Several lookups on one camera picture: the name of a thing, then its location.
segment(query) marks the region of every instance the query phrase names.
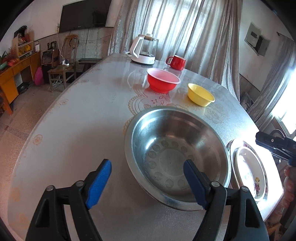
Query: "shelf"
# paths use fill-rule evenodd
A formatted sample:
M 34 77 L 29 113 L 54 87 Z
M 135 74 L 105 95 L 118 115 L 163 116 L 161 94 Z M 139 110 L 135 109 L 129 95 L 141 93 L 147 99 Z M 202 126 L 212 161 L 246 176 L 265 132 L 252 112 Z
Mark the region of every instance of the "shelf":
M 18 48 L 20 48 L 20 47 L 22 47 L 22 46 L 25 46 L 25 45 L 27 45 L 27 44 L 33 43 L 33 42 L 34 42 L 34 41 L 29 41 L 29 42 L 26 42 L 26 43 L 24 43 L 24 44 L 22 44 L 22 45 L 18 46 Z
M 30 51 L 28 51 L 28 52 L 26 52 L 26 53 L 23 53 L 22 55 L 19 56 L 19 58 L 22 57 L 22 56 L 24 56 L 24 55 L 26 55 L 26 54 L 29 53 L 29 52 L 32 52 L 32 51 L 34 51 L 34 50 L 31 49 Z

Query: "stainless steel bowl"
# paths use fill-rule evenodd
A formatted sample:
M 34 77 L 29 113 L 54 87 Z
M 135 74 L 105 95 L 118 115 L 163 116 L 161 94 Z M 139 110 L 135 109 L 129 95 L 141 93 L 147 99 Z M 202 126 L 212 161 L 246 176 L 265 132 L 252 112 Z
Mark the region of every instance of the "stainless steel bowl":
M 179 210 L 200 210 L 183 173 L 191 159 L 210 180 L 228 187 L 231 164 L 217 133 L 203 120 L 174 107 L 140 112 L 129 124 L 124 149 L 136 180 L 152 197 Z

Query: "television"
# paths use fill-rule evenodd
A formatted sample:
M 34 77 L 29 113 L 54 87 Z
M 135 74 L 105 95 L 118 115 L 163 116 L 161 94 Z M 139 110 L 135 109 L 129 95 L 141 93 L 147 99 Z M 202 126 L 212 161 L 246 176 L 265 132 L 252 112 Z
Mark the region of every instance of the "television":
M 59 32 L 105 27 L 111 0 L 84 0 L 63 6 Z

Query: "floor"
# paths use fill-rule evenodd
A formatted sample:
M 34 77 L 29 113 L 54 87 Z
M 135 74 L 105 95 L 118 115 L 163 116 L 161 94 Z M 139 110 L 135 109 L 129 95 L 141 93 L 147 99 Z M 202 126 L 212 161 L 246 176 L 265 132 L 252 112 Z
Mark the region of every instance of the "floor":
M 0 217 L 7 224 L 9 183 L 18 155 L 34 126 L 63 91 L 62 85 L 53 93 L 49 84 L 31 85 L 13 102 L 13 115 L 0 117 Z

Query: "pink bag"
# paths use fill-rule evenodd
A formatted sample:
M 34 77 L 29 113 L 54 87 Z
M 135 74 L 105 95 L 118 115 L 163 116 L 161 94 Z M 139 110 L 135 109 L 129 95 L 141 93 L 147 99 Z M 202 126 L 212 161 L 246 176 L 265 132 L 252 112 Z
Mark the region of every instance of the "pink bag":
M 35 85 L 44 85 L 43 72 L 41 66 L 38 67 L 34 79 Z

